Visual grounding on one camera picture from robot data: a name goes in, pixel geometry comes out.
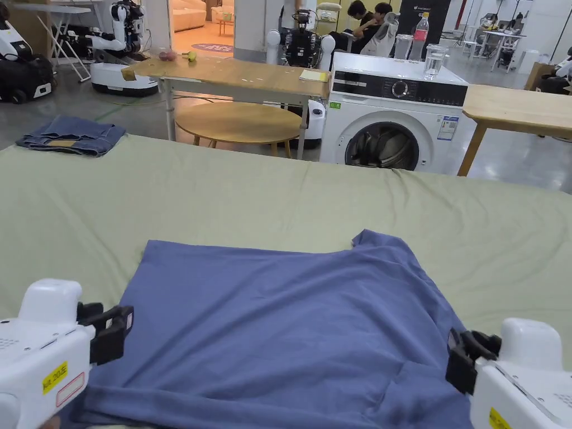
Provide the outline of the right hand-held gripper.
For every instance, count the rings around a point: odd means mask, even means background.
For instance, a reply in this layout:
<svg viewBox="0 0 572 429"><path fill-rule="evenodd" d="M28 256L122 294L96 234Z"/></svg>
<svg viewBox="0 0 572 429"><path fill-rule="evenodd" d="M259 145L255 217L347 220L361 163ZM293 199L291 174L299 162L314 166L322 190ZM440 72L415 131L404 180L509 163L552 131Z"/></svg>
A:
<svg viewBox="0 0 572 429"><path fill-rule="evenodd" d="M474 428L571 428L571 372L563 367L559 333L542 321L503 320L497 360L464 351L451 328L446 381L470 398Z"/></svg>

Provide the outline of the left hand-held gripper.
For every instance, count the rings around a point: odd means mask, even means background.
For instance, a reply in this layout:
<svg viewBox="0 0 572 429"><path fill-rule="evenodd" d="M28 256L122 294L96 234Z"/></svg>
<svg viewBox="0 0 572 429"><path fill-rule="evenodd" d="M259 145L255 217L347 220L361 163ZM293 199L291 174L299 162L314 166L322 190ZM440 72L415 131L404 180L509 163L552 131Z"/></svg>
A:
<svg viewBox="0 0 572 429"><path fill-rule="evenodd" d="M134 307L77 320L78 282L31 284L18 316L1 320L1 427L40 428L85 390L93 364L123 356Z"/></svg>

